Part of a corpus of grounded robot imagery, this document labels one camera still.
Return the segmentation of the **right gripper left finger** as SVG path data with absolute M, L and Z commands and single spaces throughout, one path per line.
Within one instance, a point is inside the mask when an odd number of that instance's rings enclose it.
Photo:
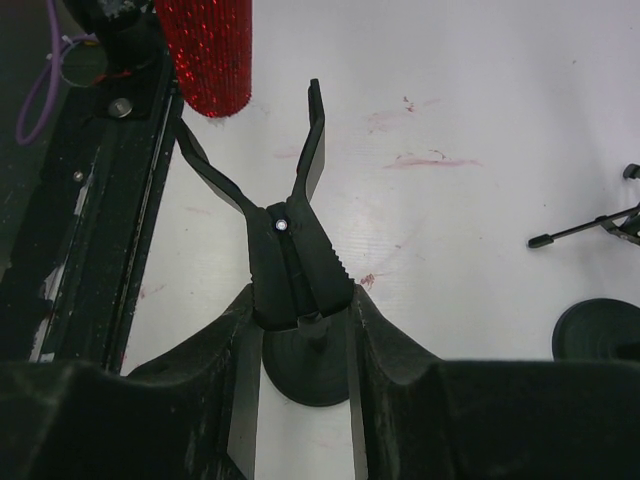
M 260 331 L 252 291 L 119 376 L 86 361 L 1 366 L 5 479 L 251 479 Z

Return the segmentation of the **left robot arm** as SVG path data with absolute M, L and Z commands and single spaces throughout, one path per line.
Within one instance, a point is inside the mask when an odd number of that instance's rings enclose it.
M 116 70 L 138 70 L 159 52 L 159 23 L 153 1 L 64 0 L 68 12 L 87 34 L 94 34 Z

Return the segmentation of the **black round-base stand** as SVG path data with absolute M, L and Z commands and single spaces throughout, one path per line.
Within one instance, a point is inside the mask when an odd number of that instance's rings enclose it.
M 578 302 L 558 319 L 551 340 L 558 360 L 639 362 L 639 307 L 608 298 Z
M 255 205 L 208 160 L 185 121 L 176 124 L 184 159 L 245 219 L 253 317 L 263 329 L 262 363 L 287 398 L 329 407 L 349 397 L 341 313 L 355 285 L 316 216 L 311 200 L 325 166 L 325 111 L 320 83 L 308 90 L 309 132 L 288 198 Z

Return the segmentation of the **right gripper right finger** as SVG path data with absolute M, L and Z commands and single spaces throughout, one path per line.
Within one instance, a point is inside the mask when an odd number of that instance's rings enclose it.
M 346 317 L 359 479 L 635 479 L 629 362 L 443 360 L 356 287 Z

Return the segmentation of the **black round-base stand front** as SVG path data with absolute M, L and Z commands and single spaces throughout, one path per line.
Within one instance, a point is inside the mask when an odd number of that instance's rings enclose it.
M 558 319 L 551 340 L 558 360 L 639 362 L 639 307 L 608 298 L 578 302 Z

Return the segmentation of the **black tripod shock-mount stand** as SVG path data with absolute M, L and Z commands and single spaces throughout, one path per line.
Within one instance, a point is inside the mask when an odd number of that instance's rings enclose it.
M 601 229 L 608 235 L 626 241 L 632 245 L 639 245 L 639 202 L 632 207 L 615 213 L 600 215 L 593 220 L 578 224 L 554 233 L 543 233 L 526 242 L 530 250 L 541 249 L 554 244 L 556 241 L 576 235 L 591 229 Z

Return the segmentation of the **red glitter microphone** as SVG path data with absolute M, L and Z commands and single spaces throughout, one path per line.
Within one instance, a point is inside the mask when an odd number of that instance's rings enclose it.
M 251 0 L 165 0 L 155 12 L 187 104 L 209 118 L 242 110 L 251 98 Z

